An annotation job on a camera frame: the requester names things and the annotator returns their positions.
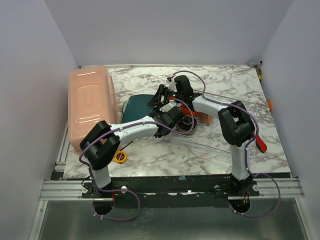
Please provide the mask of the orange bowl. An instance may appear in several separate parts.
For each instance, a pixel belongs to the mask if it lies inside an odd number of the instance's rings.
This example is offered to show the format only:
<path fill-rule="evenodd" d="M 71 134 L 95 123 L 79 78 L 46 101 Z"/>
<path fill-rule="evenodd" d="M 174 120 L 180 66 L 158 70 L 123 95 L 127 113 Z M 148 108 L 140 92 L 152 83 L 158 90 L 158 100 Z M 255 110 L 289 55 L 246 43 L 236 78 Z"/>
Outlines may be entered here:
<path fill-rule="evenodd" d="M 198 112 L 189 110 L 185 105 L 181 105 L 179 109 L 185 116 L 193 116 L 195 118 L 199 115 Z"/>

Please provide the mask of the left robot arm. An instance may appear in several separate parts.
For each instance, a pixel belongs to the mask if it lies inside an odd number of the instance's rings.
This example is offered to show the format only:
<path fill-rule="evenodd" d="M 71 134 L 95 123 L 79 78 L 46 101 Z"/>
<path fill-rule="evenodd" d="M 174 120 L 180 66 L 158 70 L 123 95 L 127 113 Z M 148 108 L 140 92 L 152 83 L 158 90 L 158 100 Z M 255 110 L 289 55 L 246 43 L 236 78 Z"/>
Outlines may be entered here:
<path fill-rule="evenodd" d="M 111 183 L 108 165 L 119 147 L 140 138 L 166 136 L 184 116 L 179 107 L 174 106 L 124 124 L 110 125 L 102 120 L 80 142 L 80 159 L 84 156 L 88 160 L 90 175 L 102 189 Z"/>

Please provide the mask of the pink floral mug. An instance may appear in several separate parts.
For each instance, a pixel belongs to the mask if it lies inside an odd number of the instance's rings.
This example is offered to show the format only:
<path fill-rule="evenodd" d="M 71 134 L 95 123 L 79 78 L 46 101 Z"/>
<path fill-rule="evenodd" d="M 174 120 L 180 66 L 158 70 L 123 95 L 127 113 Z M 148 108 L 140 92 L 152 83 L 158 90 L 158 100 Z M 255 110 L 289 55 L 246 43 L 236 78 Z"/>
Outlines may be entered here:
<path fill-rule="evenodd" d="M 211 122 L 213 120 L 213 116 L 208 115 L 206 113 L 203 112 L 199 112 L 198 113 L 198 118 L 199 120 L 204 123 L 207 127 L 209 127 L 211 125 Z"/>

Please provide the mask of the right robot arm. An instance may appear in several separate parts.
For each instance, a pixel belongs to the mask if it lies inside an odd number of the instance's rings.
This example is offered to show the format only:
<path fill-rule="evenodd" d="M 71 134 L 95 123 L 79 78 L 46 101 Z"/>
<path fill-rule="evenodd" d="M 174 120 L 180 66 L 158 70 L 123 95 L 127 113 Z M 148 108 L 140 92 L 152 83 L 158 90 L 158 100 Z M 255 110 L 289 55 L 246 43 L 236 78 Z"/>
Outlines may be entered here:
<path fill-rule="evenodd" d="M 216 115 L 222 135 L 231 148 L 231 189 L 240 192 L 247 188 L 253 181 L 249 170 L 248 146 L 255 140 L 259 128 L 244 104 L 239 100 L 223 103 L 206 98 L 203 93 L 194 92 L 189 79 L 180 75 L 170 82 L 170 86 L 161 84 L 147 105 L 159 110 L 172 98 L 185 102 L 194 112 Z"/>

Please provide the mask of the beige bowl dark rim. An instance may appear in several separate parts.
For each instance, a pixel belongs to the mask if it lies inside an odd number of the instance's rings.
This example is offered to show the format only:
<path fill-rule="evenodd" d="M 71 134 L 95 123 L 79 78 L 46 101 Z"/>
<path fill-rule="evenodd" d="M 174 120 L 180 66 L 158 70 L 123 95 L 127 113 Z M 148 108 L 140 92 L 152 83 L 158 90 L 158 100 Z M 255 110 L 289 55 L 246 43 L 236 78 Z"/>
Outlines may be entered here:
<path fill-rule="evenodd" d="M 197 120 L 191 115 L 185 115 L 182 120 L 176 125 L 176 130 L 185 135 L 192 135 L 198 128 Z"/>

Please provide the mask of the teal square plate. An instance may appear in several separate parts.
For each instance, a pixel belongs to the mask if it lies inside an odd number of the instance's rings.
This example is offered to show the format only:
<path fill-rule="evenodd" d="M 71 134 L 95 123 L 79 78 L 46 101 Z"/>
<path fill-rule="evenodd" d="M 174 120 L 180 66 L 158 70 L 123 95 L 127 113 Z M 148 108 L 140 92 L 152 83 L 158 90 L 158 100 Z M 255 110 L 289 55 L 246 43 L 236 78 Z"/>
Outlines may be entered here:
<path fill-rule="evenodd" d="M 151 94 L 132 95 L 124 103 L 122 107 L 121 123 L 128 123 L 139 120 L 153 111 L 152 106 L 148 106 L 148 102 L 153 98 Z"/>

